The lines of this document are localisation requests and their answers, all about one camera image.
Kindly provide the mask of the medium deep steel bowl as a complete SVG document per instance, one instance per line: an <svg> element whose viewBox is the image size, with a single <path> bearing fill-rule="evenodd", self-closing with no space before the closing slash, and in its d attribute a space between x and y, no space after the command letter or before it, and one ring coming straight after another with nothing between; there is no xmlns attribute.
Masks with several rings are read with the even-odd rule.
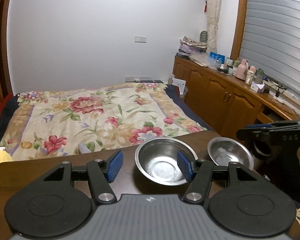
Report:
<svg viewBox="0 0 300 240"><path fill-rule="evenodd" d="M184 151L191 160L198 159L196 152L185 142L157 137L139 145L135 151L135 163L149 180L166 186L179 186L186 180L177 164L177 153Z"/></svg>

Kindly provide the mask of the small shallow steel bowl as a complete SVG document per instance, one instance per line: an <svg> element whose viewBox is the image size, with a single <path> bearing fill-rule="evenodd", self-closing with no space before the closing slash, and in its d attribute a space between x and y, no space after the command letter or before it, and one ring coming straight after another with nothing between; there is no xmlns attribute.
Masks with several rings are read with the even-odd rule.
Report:
<svg viewBox="0 0 300 240"><path fill-rule="evenodd" d="M241 163L249 169L254 168L252 154L240 142L226 137L217 137L209 141L207 152L218 166L227 166L230 162Z"/></svg>

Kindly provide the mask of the tissue box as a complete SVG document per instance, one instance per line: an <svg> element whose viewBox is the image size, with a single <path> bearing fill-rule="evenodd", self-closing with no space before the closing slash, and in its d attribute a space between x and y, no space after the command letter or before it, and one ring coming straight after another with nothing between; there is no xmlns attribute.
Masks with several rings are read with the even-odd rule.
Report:
<svg viewBox="0 0 300 240"><path fill-rule="evenodd" d="M255 83L254 81L251 83L250 89L257 92L257 93L263 93L265 88L265 84L261 83Z"/></svg>

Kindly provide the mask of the wooden cabinet counter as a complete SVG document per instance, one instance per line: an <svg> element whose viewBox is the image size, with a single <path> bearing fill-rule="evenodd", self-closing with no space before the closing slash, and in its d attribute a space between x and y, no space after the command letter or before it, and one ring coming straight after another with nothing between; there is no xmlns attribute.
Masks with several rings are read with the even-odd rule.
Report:
<svg viewBox="0 0 300 240"><path fill-rule="evenodd" d="M176 56L173 75L186 82L185 103L223 137L234 139L247 125L300 120L296 103L257 93L234 76L190 60Z"/></svg>

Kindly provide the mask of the pink thermos jug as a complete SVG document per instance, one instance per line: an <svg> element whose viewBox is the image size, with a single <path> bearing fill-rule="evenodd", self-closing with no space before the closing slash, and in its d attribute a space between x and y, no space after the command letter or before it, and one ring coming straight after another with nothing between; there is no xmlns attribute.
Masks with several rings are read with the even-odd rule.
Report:
<svg viewBox="0 0 300 240"><path fill-rule="evenodd" d="M249 69L248 61L246 59L242 59L241 63L237 67L235 77L240 80L245 80L248 69Z"/></svg>

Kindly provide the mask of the blue box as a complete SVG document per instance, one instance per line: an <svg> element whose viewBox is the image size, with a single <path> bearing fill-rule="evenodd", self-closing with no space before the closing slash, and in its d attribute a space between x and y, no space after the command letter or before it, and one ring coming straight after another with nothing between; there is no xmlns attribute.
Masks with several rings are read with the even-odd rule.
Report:
<svg viewBox="0 0 300 240"><path fill-rule="evenodd" d="M209 57L214 59L215 61L220 62L221 64L224 64L225 62L225 56L221 54L217 54L215 52L210 52Z"/></svg>

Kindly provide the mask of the white paper bag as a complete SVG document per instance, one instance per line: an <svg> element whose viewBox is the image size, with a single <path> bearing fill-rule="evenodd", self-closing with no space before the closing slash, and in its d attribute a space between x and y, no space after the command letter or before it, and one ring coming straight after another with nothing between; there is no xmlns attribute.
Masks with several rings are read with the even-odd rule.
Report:
<svg viewBox="0 0 300 240"><path fill-rule="evenodd" d="M173 77L172 78L172 85L177 86L179 88L180 95L184 95L185 88L186 88L186 81L185 80Z"/></svg>

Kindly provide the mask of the window roller blind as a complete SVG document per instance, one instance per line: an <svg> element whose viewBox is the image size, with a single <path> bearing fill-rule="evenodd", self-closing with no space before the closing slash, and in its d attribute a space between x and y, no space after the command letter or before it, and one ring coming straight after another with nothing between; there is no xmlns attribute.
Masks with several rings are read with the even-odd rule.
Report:
<svg viewBox="0 0 300 240"><path fill-rule="evenodd" d="M300 0L247 0L240 56L300 95Z"/></svg>

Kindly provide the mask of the stack of folded fabric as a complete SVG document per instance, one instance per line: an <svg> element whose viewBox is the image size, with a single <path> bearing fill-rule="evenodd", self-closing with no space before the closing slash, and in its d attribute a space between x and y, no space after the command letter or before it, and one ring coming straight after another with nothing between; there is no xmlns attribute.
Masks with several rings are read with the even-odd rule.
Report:
<svg viewBox="0 0 300 240"><path fill-rule="evenodd" d="M197 42L184 36L180 39L178 53L184 56L191 56L193 53L204 53L207 50L207 43Z"/></svg>

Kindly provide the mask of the beige curtain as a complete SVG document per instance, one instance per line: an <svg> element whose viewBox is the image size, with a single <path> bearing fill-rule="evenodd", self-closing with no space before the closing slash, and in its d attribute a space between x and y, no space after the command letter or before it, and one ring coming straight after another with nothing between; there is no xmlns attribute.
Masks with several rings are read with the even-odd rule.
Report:
<svg viewBox="0 0 300 240"><path fill-rule="evenodd" d="M222 0L207 1L207 51L217 52L218 23Z"/></svg>

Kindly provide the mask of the white wall switch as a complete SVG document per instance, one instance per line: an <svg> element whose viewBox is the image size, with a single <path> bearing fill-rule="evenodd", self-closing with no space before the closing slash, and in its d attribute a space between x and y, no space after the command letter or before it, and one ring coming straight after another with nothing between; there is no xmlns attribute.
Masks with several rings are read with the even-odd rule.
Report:
<svg viewBox="0 0 300 240"><path fill-rule="evenodd" d="M136 43L146 43L147 42L147 37L135 36L134 42L136 42Z"/></svg>

